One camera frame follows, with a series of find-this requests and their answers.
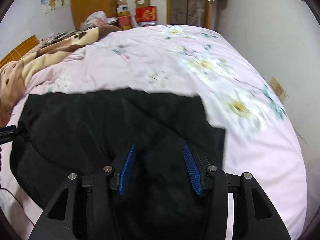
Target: red box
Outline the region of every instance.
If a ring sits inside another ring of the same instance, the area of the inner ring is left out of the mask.
[[[157,7],[138,7],[136,8],[137,22],[151,22],[157,20]]]
[[[131,20],[131,15],[126,15],[126,16],[120,16],[120,17],[118,17],[119,26],[131,25],[130,20]]]

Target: metal screw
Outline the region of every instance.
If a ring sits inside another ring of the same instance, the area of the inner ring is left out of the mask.
[[[104,167],[103,167],[103,171],[104,171],[104,172],[110,172],[110,171],[112,171],[112,166],[104,166]]]
[[[76,177],[77,177],[77,174],[75,174],[75,173],[71,173],[68,176],[68,178],[71,179],[71,180],[75,179]]]
[[[210,166],[208,166],[208,170],[209,171],[217,171],[217,167],[216,166],[214,166],[214,165],[210,165]]]
[[[248,173],[248,172],[245,172],[245,173],[243,174],[243,176],[244,176],[246,179],[251,179],[251,178],[252,178],[252,175],[251,175],[250,173]]]

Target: pink duvet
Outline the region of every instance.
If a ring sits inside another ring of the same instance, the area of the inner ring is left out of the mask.
[[[224,171],[248,171],[260,183],[292,239],[302,231],[306,171],[300,146],[281,102],[259,73],[214,31],[160,25],[110,33],[61,63],[35,74],[8,125],[17,124],[28,94],[85,93],[124,87],[199,94],[213,126],[227,129]],[[2,146],[0,206],[22,239],[28,239],[42,210],[11,174],[11,143]],[[227,239],[232,238],[229,196]]]

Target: black cloth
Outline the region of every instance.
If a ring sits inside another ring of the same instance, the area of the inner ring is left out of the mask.
[[[11,170],[41,208],[68,174],[92,174],[135,142],[129,188],[114,197],[123,239],[199,237],[206,199],[192,189],[183,143],[221,168],[225,136],[207,122],[200,97],[131,89],[30,95],[19,125],[26,132],[12,144]]]

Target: plush blanket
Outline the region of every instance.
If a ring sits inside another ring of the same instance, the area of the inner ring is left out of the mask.
[[[111,32],[121,31],[112,25],[103,25],[83,31],[29,56],[11,61],[0,70],[0,127],[7,125],[13,107],[24,95],[32,76],[40,70],[61,62],[72,52],[101,40]]]

